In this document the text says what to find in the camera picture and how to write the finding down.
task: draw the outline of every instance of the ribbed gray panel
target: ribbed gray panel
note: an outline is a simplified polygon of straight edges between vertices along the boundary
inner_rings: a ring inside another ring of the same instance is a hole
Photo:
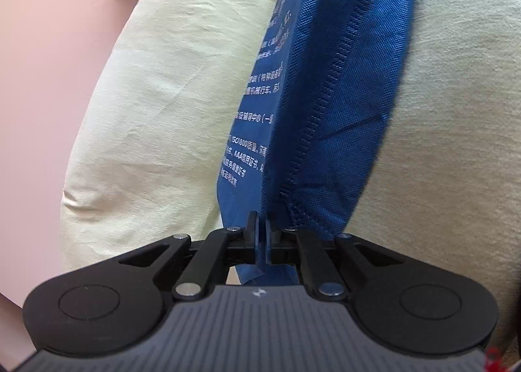
[[[479,350],[440,360],[373,342],[340,304],[302,286],[218,286],[177,304],[161,328],[126,352],[92,359],[40,352],[19,372],[483,372]]]

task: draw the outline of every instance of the metal pin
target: metal pin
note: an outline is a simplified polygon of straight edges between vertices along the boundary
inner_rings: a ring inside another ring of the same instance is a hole
[[[176,293],[184,297],[197,296],[201,290],[201,286],[194,282],[183,282],[176,287]]]
[[[335,297],[340,296],[344,292],[344,287],[337,282],[324,282],[318,287],[320,294],[324,296]]]

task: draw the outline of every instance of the blue non-woven bag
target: blue non-woven bag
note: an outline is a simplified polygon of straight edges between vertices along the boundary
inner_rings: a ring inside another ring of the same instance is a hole
[[[225,227],[250,211],[332,238],[371,172],[406,54],[413,0],[278,0],[233,123],[217,195]],[[239,266],[242,283],[290,268]]]

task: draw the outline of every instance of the pink background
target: pink background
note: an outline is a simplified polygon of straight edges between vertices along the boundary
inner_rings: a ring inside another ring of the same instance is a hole
[[[137,0],[0,0],[0,293],[61,270],[63,177],[90,95]]]
[[[22,309],[0,294],[0,365],[11,370],[34,351],[23,326]]]

